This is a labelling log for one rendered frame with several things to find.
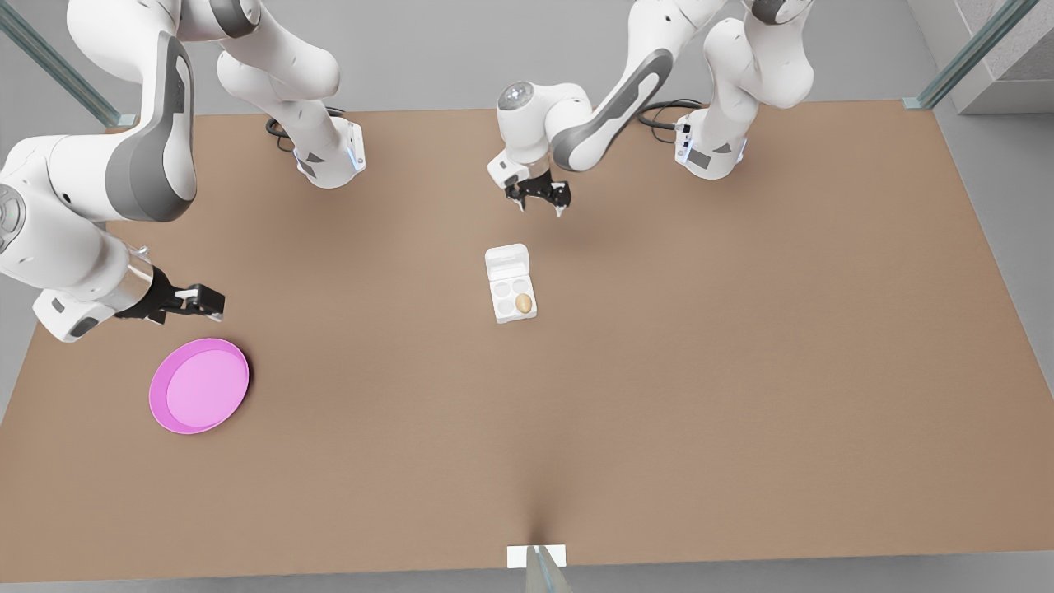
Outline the white egg box lid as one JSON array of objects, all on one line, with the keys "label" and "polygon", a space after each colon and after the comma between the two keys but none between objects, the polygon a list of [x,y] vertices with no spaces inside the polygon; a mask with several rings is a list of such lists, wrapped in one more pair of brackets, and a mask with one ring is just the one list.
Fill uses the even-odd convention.
[{"label": "white egg box lid", "polygon": [[530,274],[529,251],[521,244],[490,248],[484,255],[489,282],[513,280]]}]

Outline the white egg box base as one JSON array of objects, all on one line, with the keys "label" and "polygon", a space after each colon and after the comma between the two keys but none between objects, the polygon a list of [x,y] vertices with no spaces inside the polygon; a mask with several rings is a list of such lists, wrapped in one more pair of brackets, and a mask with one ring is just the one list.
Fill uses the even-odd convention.
[{"label": "white egg box base", "polygon": [[[493,304],[494,316],[497,324],[512,322],[512,320],[527,320],[535,318],[538,314],[538,301],[534,294],[530,275],[513,278],[503,282],[490,282],[490,297]],[[528,293],[534,301],[534,310],[530,314],[520,314],[515,307],[518,294]]]}]

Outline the pink round plate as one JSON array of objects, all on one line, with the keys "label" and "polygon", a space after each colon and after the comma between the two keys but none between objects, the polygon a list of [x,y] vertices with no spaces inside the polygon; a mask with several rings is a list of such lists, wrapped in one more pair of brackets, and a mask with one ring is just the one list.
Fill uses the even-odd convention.
[{"label": "pink round plate", "polygon": [[218,427],[237,410],[251,382],[241,349],[215,338],[177,347],[148,386],[148,408],[174,434],[193,435]]}]

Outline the grey stone block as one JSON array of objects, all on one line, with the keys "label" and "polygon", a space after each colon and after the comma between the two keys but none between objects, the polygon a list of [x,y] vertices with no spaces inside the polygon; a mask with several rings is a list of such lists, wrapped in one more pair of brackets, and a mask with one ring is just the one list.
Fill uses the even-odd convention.
[{"label": "grey stone block", "polygon": [[1038,0],[952,91],[960,114],[1054,114],[1054,0]]}]

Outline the silver frame post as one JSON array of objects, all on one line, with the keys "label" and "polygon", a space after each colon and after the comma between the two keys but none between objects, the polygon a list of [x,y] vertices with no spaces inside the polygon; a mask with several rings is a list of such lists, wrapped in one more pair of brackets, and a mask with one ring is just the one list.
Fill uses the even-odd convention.
[{"label": "silver frame post", "polygon": [[565,543],[509,545],[506,567],[525,570],[525,593],[573,593],[562,569],[567,567]]},{"label": "silver frame post", "polygon": [[902,99],[907,111],[930,111],[944,99],[955,108],[952,91],[1038,4],[1038,0],[906,1],[937,67],[924,87]]},{"label": "silver frame post", "polygon": [[0,0],[0,31],[103,127],[131,129],[137,123],[138,116],[119,113],[7,0]]}]

